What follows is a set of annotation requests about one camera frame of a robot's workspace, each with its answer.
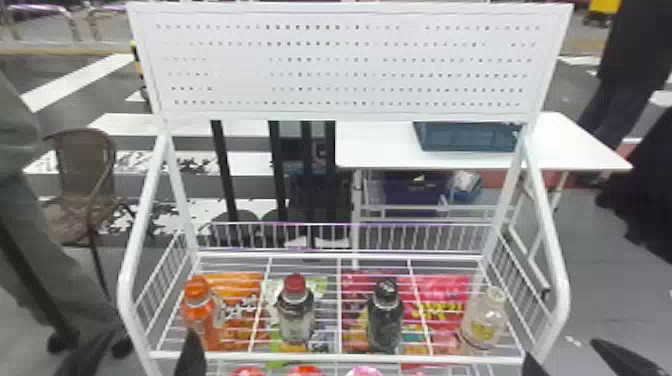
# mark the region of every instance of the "white metal cart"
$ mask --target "white metal cart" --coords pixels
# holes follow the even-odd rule
[[[300,271],[327,279],[318,312],[326,353],[269,351],[262,303],[247,351],[208,352],[209,375],[243,364],[310,362],[325,374],[373,365],[406,374],[516,374],[525,351],[544,360],[569,314],[570,292],[551,209],[530,137],[572,7],[458,3],[131,3],[147,87],[163,129],[142,191],[118,285],[118,306],[147,374],[168,374],[185,336],[182,285],[195,273],[258,271],[264,281]],[[515,121],[527,125],[494,214],[482,223],[193,223],[175,158],[172,124],[227,120]],[[385,142],[385,129],[380,129]],[[140,278],[145,228],[167,164],[182,226],[149,277]],[[503,226],[526,163],[541,228],[545,286],[524,243]],[[305,234],[312,249],[290,247]],[[349,242],[339,242],[349,238]],[[344,350],[341,281],[352,271],[405,276],[419,309],[421,355]],[[468,293],[504,289],[510,324],[497,347],[442,355],[423,313],[419,278],[469,276]],[[542,294],[542,287],[549,287]],[[269,370],[286,374],[285,368]]]

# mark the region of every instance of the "orange bottle cap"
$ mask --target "orange bottle cap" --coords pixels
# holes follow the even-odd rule
[[[210,286],[203,276],[192,277],[184,286],[184,296],[187,299],[201,299],[208,295]]]

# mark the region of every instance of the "candy package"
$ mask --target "candy package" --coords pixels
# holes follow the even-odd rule
[[[247,350],[260,304],[263,273],[218,273],[203,276],[217,299],[214,326],[219,336],[219,346],[214,350]],[[268,339],[268,334],[263,330],[264,322],[259,320],[255,340]]]

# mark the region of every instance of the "bottle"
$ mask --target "bottle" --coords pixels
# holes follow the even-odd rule
[[[313,293],[299,273],[285,278],[282,293],[275,307],[280,318],[280,338],[290,345],[308,342],[315,326]]]
[[[506,295],[499,287],[488,287],[485,294],[472,299],[460,324],[465,350],[487,351],[495,347],[509,321],[505,306]]]
[[[213,320],[217,304],[203,276],[192,277],[184,285],[184,298],[180,304],[184,324],[201,337],[205,350],[214,350],[219,340]]]
[[[404,317],[404,304],[399,297],[396,280],[385,278],[376,283],[376,289],[369,297],[368,310],[369,350],[394,354],[401,343]]]

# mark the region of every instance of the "wicker chair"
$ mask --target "wicker chair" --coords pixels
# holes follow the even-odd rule
[[[96,247],[98,227],[119,207],[135,218],[128,204],[115,194],[116,146],[105,132],[87,128],[65,130],[45,140],[56,152],[62,192],[43,204],[51,238],[62,245],[91,249],[98,281],[110,299]]]

